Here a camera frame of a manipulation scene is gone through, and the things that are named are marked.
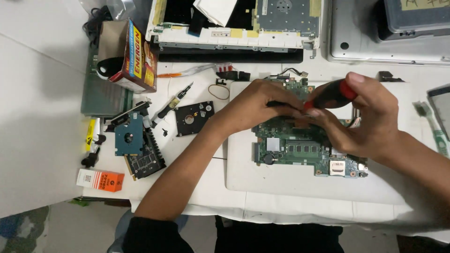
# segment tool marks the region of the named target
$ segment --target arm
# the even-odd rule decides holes
[[[353,106],[361,111],[360,127],[345,128],[331,112],[319,109],[308,110],[313,118],[304,121],[323,127],[336,149],[371,158],[410,176],[450,206],[450,160],[398,130],[397,98],[381,83],[353,72],[347,74],[346,81],[359,95]],[[324,87],[318,87],[309,99]]]
[[[269,101],[289,104],[267,107]],[[211,117],[191,144],[156,180],[135,216],[173,221],[186,207],[212,156],[229,135],[279,115],[299,117],[303,103],[279,83],[253,81]]]

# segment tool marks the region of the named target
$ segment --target screwdriver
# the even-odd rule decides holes
[[[188,90],[191,88],[191,86],[194,84],[194,82],[191,82],[191,84],[189,84],[186,89],[182,90],[180,93],[178,93],[178,95],[176,95],[170,102],[169,104],[164,107],[164,109],[162,111],[160,111],[157,115],[157,117],[152,121],[152,128],[155,128],[156,125],[161,122],[161,120],[164,119],[164,117],[167,115],[167,113],[172,110],[173,108],[175,108],[175,106],[181,101],[181,99],[186,95],[186,93],[188,92]]]
[[[305,102],[303,110],[343,107],[355,100],[357,96],[358,94],[348,86],[345,79],[332,81],[312,101]]]

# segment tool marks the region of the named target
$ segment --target energen box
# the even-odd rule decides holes
[[[98,62],[123,57],[109,81],[135,93],[156,92],[156,55],[133,21],[105,21],[99,38]]]
[[[122,190],[124,176],[117,172],[80,169],[76,185],[116,192]]]

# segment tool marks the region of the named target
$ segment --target green circuit board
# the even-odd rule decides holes
[[[299,99],[305,100],[314,86],[306,78],[272,79],[279,81]],[[354,123],[342,119],[344,126]],[[343,154],[335,150],[326,132],[319,126],[299,126],[289,117],[275,117],[252,128],[258,137],[254,145],[254,161],[257,164],[312,165],[316,176],[343,176],[358,178],[367,176],[367,159]]]

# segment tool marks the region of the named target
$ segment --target person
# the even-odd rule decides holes
[[[350,72],[346,81],[358,97],[353,106],[361,111],[357,128],[345,128],[326,109],[302,114],[303,101],[280,83],[253,81],[242,93],[211,117],[186,150],[161,174],[137,207],[125,234],[124,252],[193,252],[180,237],[173,221],[188,203],[215,151],[230,136],[276,116],[324,128],[337,150],[370,158],[414,178],[450,205],[450,160],[398,130],[398,101],[377,80]],[[319,86],[308,100],[316,96]],[[285,105],[267,107],[269,101]],[[433,167],[433,173],[427,168]],[[318,224],[276,225],[223,222],[216,218],[215,252],[316,251],[343,252],[338,237],[341,227]]]

